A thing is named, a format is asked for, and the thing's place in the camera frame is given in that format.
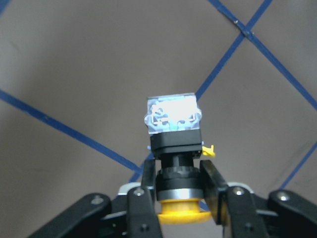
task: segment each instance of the black metal bracket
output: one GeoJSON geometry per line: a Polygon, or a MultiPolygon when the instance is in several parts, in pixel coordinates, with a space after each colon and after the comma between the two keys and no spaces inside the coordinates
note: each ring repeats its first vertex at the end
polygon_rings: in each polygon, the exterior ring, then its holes
{"type": "Polygon", "coordinates": [[[95,237],[98,220],[111,212],[108,196],[91,193],[67,208],[29,238],[95,237]]]}

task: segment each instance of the blue tape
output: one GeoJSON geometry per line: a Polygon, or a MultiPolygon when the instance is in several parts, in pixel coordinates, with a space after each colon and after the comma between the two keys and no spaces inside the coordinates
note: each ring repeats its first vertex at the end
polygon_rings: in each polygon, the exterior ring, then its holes
{"type": "Polygon", "coordinates": [[[244,36],[249,34],[250,31],[246,29],[251,29],[256,22],[259,20],[259,18],[263,15],[263,13],[266,11],[272,0],[265,0],[261,6],[258,8],[258,10],[255,12],[255,14],[251,17],[250,21],[247,24],[247,27],[245,27],[241,21],[239,21],[220,1],[218,0],[209,0],[209,2],[218,9],[222,14],[224,14],[226,17],[228,17],[231,21],[235,22],[236,25],[240,28],[242,31],[241,34],[235,39],[235,41],[232,43],[230,48],[227,50],[227,52],[224,54],[224,56],[221,58],[221,60],[218,62],[218,64],[215,66],[215,68],[212,70],[210,75],[207,77],[207,79],[203,82],[203,84],[200,86],[198,91],[196,92],[197,100],[199,100],[202,95],[206,92],[208,87],[211,85],[211,83],[214,81],[216,76],[219,74],[219,72],[222,70],[222,68],[225,66],[225,64],[228,62],[228,60],[231,58],[233,53],[236,51],[236,49],[239,47],[239,45],[242,43],[244,36]]]}
{"type": "Polygon", "coordinates": [[[218,62],[216,67],[212,70],[210,75],[207,77],[207,79],[203,82],[203,84],[200,86],[200,88],[196,92],[196,98],[197,101],[200,100],[202,95],[206,92],[208,87],[211,85],[211,83],[214,81],[216,76],[220,73],[222,68],[225,66],[225,64],[228,62],[228,60],[231,58],[233,53],[236,51],[236,49],[239,47],[241,42],[243,41],[244,36],[242,33],[239,34],[239,36],[234,40],[230,48],[227,50],[227,52],[224,54],[224,56],[221,58],[221,60],[218,62]]]}
{"type": "Polygon", "coordinates": [[[93,139],[83,135],[82,133],[64,125],[63,123],[49,117],[48,115],[40,112],[39,110],[27,105],[26,103],[18,100],[17,98],[9,95],[8,93],[2,91],[0,89],[0,99],[9,103],[10,105],[26,112],[28,115],[44,122],[45,124],[73,137],[74,139],[88,145],[89,147],[97,150],[98,152],[108,156],[109,158],[117,161],[118,163],[122,164],[123,166],[135,171],[138,174],[142,174],[142,169],[139,168],[136,164],[132,163],[131,161],[127,160],[126,158],[122,157],[121,155],[117,154],[113,150],[101,145],[100,143],[94,141],[93,139]]]}
{"type": "Polygon", "coordinates": [[[309,157],[313,154],[316,148],[317,148],[317,142],[312,146],[312,148],[308,151],[308,153],[304,156],[304,158],[299,162],[299,164],[295,167],[295,169],[291,172],[291,174],[287,177],[287,179],[284,181],[281,187],[279,187],[279,189],[284,189],[289,184],[289,182],[298,173],[298,171],[301,169],[304,163],[309,159],[309,157]]]}
{"type": "Polygon", "coordinates": [[[283,66],[283,64],[265,47],[265,45],[251,32],[251,28],[255,25],[258,19],[262,16],[272,0],[265,0],[251,20],[246,26],[232,12],[230,12],[220,1],[209,0],[209,2],[217,8],[217,10],[232,21],[257,48],[258,50],[277,68],[280,73],[297,89],[297,91],[317,110],[317,101],[310,93],[301,85],[301,83],[283,66]]]}
{"type": "MultiPolygon", "coordinates": [[[[148,156],[146,157],[145,160],[153,160],[154,159],[154,155],[152,153],[148,154],[148,156]]],[[[141,170],[143,171],[144,168],[144,162],[141,164],[140,166],[141,170]]],[[[129,179],[129,182],[135,182],[139,179],[139,177],[141,176],[141,174],[138,173],[134,173],[134,175],[132,175],[132,177],[129,179]]]]}
{"type": "Polygon", "coordinates": [[[10,0],[0,0],[0,15],[3,13],[4,9],[8,6],[10,0]]]}
{"type": "Polygon", "coordinates": [[[282,63],[265,47],[265,45],[255,36],[250,35],[248,39],[258,48],[258,50],[277,68],[280,73],[297,89],[297,91],[317,110],[317,101],[301,85],[301,83],[282,65],[282,63]]]}

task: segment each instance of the gray wall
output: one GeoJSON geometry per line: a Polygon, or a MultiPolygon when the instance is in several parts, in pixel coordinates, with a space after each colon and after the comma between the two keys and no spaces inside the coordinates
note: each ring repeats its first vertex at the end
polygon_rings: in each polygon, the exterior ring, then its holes
{"type": "MultiPolygon", "coordinates": [[[[222,1],[246,24],[262,1],[222,1]]],[[[317,98],[317,2],[274,1],[253,31],[317,98]]],[[[240,31],[206,0],[13,0],[0,18],[0,89],[140,165],[148,96],[196,92],[240,31]]],[[[227,181],[266,197],[317,140],[316,110],[248,40],[199,101],[227,181]]],[[[23,238],[133,172],[0,101],[0,237],[23,238]]],[[[317,152],[288,184],[317,203],[317,152]]],[[[165,237],[221,237],[213,221],[165,237]]]]}

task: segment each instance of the bolt head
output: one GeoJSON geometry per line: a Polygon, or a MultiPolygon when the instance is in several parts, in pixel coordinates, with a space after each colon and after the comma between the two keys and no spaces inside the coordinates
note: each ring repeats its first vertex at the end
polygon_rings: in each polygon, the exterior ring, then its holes
{"type": "Polygon", "coordinates": [[[290,199],[289,195],[286,192],[278,192],[276,196],[281,201],[288,201],[290,199]]]}
{"type": "Polygon", "coordinates": [[[144,190],[138,187],[136,190],[133,191],[133,194],[136,196],[142,196],[144,194],[144,190]]]}
{"type": "Polygon", "coordinates": [[[244,194],[244,189],[242,187],[236,186],[233,188],[232,190],[234,192],[234,194],[241,196],[244,194]]]}
{"type": "Polygon", "coordinates": [[[101,204],[103,202],[104,202],[104,199],[102,197],[100,197],[99,195],[96,195],[94,197],[94,199],[91,200],[91,204],[93,204],[93,205],[99,205],[99,204],[101,204]]]}

